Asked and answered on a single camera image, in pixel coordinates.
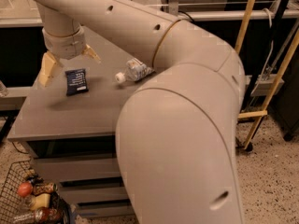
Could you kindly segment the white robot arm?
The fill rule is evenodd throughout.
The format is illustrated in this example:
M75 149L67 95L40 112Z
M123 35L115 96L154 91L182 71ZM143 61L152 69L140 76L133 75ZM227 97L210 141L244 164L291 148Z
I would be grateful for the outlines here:
M244 224L235 126L245 89L235 50L130 0L34 0L152 66L116 125L118 163L140 224Z

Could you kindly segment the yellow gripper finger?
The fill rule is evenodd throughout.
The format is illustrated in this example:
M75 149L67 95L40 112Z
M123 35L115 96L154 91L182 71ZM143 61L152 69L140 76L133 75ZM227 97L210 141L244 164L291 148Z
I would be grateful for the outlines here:
M50 51L44 53L41 62L41 69L38 74L38 82L47 87L63 70L63 65Z
M93 50L93 48L89 45L86 45L84 50L81 52L82 55L88 56L95 60L97 63L101 62L100 57L97 55L97 53Z

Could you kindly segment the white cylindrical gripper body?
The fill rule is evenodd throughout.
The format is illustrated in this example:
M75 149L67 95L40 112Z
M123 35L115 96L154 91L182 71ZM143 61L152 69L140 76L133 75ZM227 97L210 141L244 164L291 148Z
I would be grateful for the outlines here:
M54 56L73 59L86 48L84 29L79 27L72 35L52 35L46 28L42 29L45 46Z

